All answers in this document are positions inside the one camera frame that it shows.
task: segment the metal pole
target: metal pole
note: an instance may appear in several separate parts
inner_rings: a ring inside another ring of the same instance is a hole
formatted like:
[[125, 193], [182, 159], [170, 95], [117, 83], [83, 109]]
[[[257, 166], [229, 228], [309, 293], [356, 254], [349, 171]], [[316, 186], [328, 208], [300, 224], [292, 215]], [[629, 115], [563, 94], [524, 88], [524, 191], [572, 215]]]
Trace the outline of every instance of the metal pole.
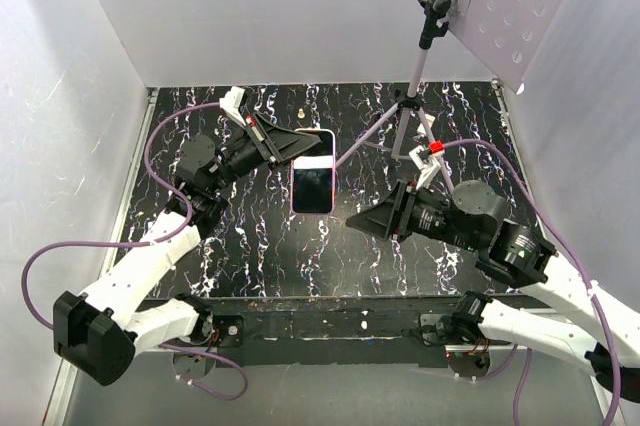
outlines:
[[[420, 49], [420, 55], [418, 56], [416, 67], [413, 69], [411, 81], [409, 82], [409, 89], [407, 89], [407, 98], [415, 98], [416, 94], [418, 94], [418, 86], [420, 86], [420, 79], [422, 79], [422, 71], [424, 70], [424, 65], [427, 61], [428, 53], [428, 49]], [[391, 157], [394, 159], [398, 159], [398, 157], [400, 156], [400, 148], [402, 147], [402, 143], [404, 142], [404, 135], [407, 131], [407, 124], [410, 117], [411, 114], [405, 109], [402, 112], [402, 116], [400, 117], [398, 129], [396, 129], [396, 139], [393, 142]]]
[[375, 133], [378, 129], [380, 129], [380, 126], [382, 126], [383, 123], [385, 123], [386, 121], [389, 120], [389, 118], [391, 116], [393, 116], [394, 114], [396, 114], [396, 111], [398, 110], [398, 103], [394, 104], [391, 109], [389, 109], [389, 111], [387, 111], [386, 113], [384, 113], [380, 119], [378, 121], [376, 121], [376, 124], [374, 124], [373, 126], [371, 126], [367, 131], [364, 132], [364, 134], [362, 135], [362, 137], [360, 137], [360, 139], [358, 139], [358, 141], [356, 141], [356, 143], [351, 146], [346, 153], [344, 153], [340, 159], [338, 159], [338, 162], [336, 163], [336, 168], [339, 168], [342, 163], [344, 163], [347, 159], [349, 159], [349, 156], [351, 156], [356, 149], [358, 149], [360, 146], [362, 146], [362, 144], [369, 139], [369, 137]]
[[413, 76], [409, 81], [409, 89], [407, 89], [407, 98], [415, 98], [418, 93], [418, 86], [420, 86], [420, 80], [422, 79], [422, 71], [424, 70], [424, 64], [427, 62], [428, 49], [420, 49], [420, 56], [418, 56], [418, 62], [413, 70]]
[[[427, 119], [427, 115], [424, 114], [422, 109], [418, 110], [418, 116], [420, 117], [420, 122], [424, 126], [424, 130], [427, 133], [427, 138], [430, 143], [435, 143], [436, 138], [433, 136], [433, 131], [431, 131], [431, 126], [429, 126], [429, 120]], [[449, 171], [447, 170], [447, 166], [444, 163], [444, 158], [442, 156], [438, 157], [438, 162], [440, 163], [440, 172], [442, 172], [442, 176], [444, 177], [444, 184], [449, 190], [449, 194], [453, 195], [453, 182], [451, 181], [451, 177], [449, 176]]]
[[400, 121], [398, 121], [398, 127], [396, 128], [396, 138], [393, 141], [393, 148], [391, 149], [391, 157], [393, 159], [400, 159], [400, 148], [402, 148], [404, 135], [407, 132], [407, 125], [409, 124], [410, 118], [411, 113], [407, 108], [404, 108], [402, 110], [402, 114], [400, 115]]

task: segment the white enclosure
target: white enclosure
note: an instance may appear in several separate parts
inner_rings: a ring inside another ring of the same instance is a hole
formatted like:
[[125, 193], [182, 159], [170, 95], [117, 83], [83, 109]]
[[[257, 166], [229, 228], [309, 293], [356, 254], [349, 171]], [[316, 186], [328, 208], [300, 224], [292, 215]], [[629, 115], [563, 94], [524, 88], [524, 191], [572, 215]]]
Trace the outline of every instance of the white enclosure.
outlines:
[[[1, 422], [41, 422], [60, 364], [22, 303], [24, 262], [53, 241], [109, 238], [145, 86], [408, 81], [423, 18], [415, 0], [0, 0]], [[636, 309], [639, 25], [639, 0], [564, 0], [524, 94], [508, 98], [534, 196]], [[423, 74], [492, 77], [451, 35]], [[104, 254], [38, 261], [46, 317]]]
[[[53, 241], [108, 239], [146, 90], [98, 0], [0, 0], [0, 422], [40, 424], [60, 364], [20, 274]], [[44, 256], [31, 292], [53, 301], [98, 275], [104, 250]]]
[[[409, 81], [415, 0], [100, 0], [147, 86]], [[489, 80], [455, 38], [424, 78]]]

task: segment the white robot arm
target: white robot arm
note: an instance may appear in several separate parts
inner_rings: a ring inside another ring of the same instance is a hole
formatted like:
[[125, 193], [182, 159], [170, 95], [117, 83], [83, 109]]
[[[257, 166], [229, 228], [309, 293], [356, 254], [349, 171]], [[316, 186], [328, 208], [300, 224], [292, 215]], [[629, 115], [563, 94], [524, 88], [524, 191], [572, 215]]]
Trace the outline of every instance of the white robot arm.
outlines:
[[315, 135], [281, 128], [249, 111], [240, 88], [232, 88], [220, 103], [240, 129], [223, 149], [199, 135], [186, 140], [180, 151], [175, 184], [192, 204], [189, 224], [156, 243], [187, 217], [186, 206], [172, 197], [141, 239], [150, 246], [132, 249], [79, 295], [66, 291], [54, 304], [56, 353], [102, 385], [117, 380], [136, 355], [165, 341], [202, 344], [213, 337], [213, 313], [197, 297], [181, 294], [160, 307], [136, 309], [176, 262], [212, 233], [227, 206], [220, 190], [262, 164], [286, 164], [320, 142]]
[[554, 245], [536, 231], [506, 219], [506, 200], [487, 184], [464, 181], [454, 188], [450, 202], [437, 199], [426, 188], [440, 169], [436, 156], [442, 151], [440, 143], [411, 151], [419, 180], [399, 181], [385, 199], [348, 218], [347, 226], [400, 242], [417, 233], [474, 251], [476, 267], [487, 276], [539, 299], [566, 321], [536, 316], [467, 292], [456, 312], [429, 327], [440, 342], [493, 339], [527, 346], [574, 364], [611, 390], [611, 359], [591, 302], [591, 295], [597, 295], [621, 365], [621, 396], [640, 402], [640, 314], [596, 282], [587, 291], [578, 271]]

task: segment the pink phone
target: pink phone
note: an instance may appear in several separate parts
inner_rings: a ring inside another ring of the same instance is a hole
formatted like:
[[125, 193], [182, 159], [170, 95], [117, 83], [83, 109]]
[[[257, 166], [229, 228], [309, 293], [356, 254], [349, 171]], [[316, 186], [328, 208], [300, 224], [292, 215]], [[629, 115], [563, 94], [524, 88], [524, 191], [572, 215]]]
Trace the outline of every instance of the pink phone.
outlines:
[[336, 190], [335, 136], [328, 129], [296, 129], [315, 134], [320, 143], [291, 162], [291, 210], [294, 213], [329, 214]]

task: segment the black marble surface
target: black marble surface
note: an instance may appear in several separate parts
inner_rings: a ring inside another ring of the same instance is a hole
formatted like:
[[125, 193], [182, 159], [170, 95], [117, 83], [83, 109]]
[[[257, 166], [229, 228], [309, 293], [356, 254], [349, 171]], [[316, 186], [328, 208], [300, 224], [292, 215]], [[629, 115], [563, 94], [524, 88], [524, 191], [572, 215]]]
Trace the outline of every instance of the black marble surface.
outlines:
[[[278, 124], [295, 129], [334, 131], [337, 154], [351, 146], [394, 102], [405, 84], [325, 84], [250, 86], [248, 104]], [[174, 111], [215, 101], [227, 87], [165, 88], [159, 91], [151, 127]], [[426, 111], [436, 116], [437, 139], [482, 138], [493, 142], [518, 167], [516, 155], [489, 83], [422, 84]], [[397, 118], [371, 138], [391, 147]], [[409, 124], [403, 153], [421, 138], [417, 118]], [[165, 178], [175, 172], [176, 153], [189, 135], [224, 141], [235, 124], [216, 109], [187, 115], [161, 134], [152, 148]], [[453, 182], [481, 179], [509, 200], [511, 218], [532, 225], [535, 216], [500, 162], [477, 147], [448, 150]], [[364, 146], [338, 171], [336, 208], [328, 216], [304, 216], [289, 209], [289, 169], [266, 166], [224, 192], [230, 201], [215, 233], [185, 256], [152, 291], [169, 297], [191, 292], [228, 296], [415, 296], [461, 294], [467, 290], [504, 292], [473, 266], [473, 257], [452, 246], [412, 236], [402, 245], [381, 242], [346, 228], [344, 220], [384, 197], [399, 178], [417, 177], [411, 162]], [[444, 194], [440, 178], [433, 183]], [[138, 240], [166, 203], [168, 193], [140, 168], [122, 239]]]

